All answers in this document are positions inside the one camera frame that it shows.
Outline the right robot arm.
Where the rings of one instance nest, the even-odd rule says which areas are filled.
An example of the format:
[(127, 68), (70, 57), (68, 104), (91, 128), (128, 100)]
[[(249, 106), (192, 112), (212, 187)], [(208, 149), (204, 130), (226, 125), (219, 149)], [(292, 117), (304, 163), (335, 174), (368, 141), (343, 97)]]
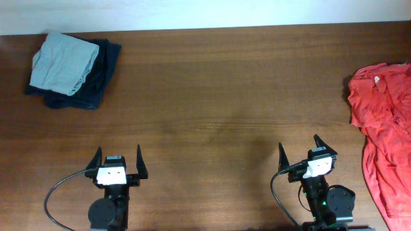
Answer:
[(279, 144), (279, 167), (275, 174), (286, 174), (290, 183), (301, 183), (299, 192), (304, 194), (313, 220), (299, 225), (281, 203), (279, 206), (299, 230), (347, 230), (347, 224), (353, 221), (355, 193), (326, 182), (326, 175), (335, 168), (338, 153), (318, 135), (313, 139), (316, 147), (308, 151), (306, 159), (293, 165)]

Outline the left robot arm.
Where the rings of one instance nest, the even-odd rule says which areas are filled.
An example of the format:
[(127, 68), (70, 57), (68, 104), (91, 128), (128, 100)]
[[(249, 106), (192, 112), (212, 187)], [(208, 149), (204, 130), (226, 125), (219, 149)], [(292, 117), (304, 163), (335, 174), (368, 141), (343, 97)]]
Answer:
[(102, 149), (86, 167), (85, 177), (104, 190), (104, 196), (89, 207), (90, 229), (96, 231), (125, 231), (128, 228), (128, 204), (131, 187), (139, 187), (141, 180), (148, 178), (141, 148), (136, 151), (136, 173), (126, 173), (127, 165), (123, 156), (102, 158)]

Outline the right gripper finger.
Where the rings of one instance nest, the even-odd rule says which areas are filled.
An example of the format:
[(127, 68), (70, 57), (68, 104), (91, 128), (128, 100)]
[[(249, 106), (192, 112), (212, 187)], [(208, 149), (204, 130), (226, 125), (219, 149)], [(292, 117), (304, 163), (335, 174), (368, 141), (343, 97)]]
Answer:
[(327, 151), (330, 155), (337, 155), (337, 152), (328, 146), (317, 134), (313, 136), (317, 149)]
[(278, 171), (279, 172), (285, 172), (289, 170), (290, 164), (288, 161), (288, 158), (286, 156), (286, 152), (284, 150), (284, 147), (282, 143), (279, 143), (279, 166), (278, 166)]

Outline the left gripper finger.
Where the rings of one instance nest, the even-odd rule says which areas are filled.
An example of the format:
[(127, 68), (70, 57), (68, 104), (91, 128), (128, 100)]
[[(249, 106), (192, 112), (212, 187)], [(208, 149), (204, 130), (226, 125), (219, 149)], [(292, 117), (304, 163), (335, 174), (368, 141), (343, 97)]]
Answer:
[(86, 169), (94, 169), (101, 166), (102, 148), (99, 146), (95, 155), (87, 165)]
[(136, 169), (137, 169), (137, 174), (139, 175), (140, 179), (148, 179), (148, 170), (146, 168), (146, 165), (143, 160), (142, 152), (141, 152), (141, 147), (138, 144), (137, 145), (137, 154), (136, 154)]

